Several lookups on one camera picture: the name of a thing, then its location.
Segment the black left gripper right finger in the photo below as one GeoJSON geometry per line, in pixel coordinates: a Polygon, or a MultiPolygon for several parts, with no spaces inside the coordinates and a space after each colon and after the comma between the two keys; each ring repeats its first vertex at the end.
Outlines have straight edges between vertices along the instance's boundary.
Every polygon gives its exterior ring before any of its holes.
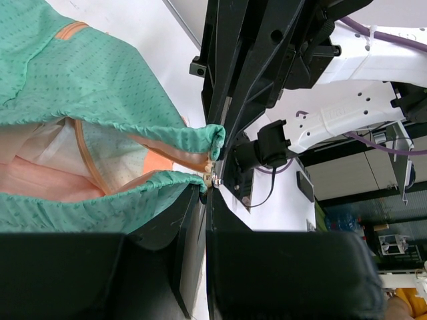
{"type": "Polygon", "coordinates": [[[349,232],[253,231],[207,194],[211,319],[381,319],[382,282],[365,242],[349,232]]]}

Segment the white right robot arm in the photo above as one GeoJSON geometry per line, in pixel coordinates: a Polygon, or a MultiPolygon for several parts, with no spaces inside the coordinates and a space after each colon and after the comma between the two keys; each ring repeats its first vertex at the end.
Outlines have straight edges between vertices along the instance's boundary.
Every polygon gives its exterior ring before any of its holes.
{"type": "Polygon", "coordinates": [[[324,140],[426,118],[426,34],[365,27],[366,1],[209,1],[199,57],[218,155],[242,171],[277,167],[324,140]]]}

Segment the aluminium right side rail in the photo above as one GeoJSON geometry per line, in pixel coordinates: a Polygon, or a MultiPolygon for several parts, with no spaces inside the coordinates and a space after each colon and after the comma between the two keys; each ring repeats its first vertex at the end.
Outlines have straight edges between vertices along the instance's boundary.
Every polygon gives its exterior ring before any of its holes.
{"type": "Polygon", "coordinates": [[[201,49],[208,0],[163,0],[193,44],[201,49]]]}

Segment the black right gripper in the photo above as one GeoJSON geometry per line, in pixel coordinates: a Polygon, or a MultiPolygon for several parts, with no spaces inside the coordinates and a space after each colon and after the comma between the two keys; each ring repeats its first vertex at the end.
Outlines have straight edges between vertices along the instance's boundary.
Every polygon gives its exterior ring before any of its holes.
{"type": "Polygon", "coordinates": [[[205,120],[243,131],[284,89],[309,89],[339,46],[330,40],[339,1],[210,1],[200,54],[205,120]]]}

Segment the teal and orange jacket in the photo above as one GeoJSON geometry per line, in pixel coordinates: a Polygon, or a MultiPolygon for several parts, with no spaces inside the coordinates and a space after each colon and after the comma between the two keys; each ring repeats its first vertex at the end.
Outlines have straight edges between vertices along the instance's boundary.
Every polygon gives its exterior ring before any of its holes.
{"type": "Polygon", "coordinates": [[[138,50],[46,1],[1,2],[1,230],[131,233],[205,176],[226,136],[188,127],[138,50]]]}

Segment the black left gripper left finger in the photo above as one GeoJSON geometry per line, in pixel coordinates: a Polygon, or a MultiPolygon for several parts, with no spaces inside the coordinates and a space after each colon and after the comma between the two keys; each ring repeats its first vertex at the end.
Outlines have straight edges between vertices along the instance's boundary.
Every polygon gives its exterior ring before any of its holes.
{"type": "Polygon", "coordinates": [[[2,319],[189,319],[200,272],[199,191],[129,235],[4,233],[2,319]]]}

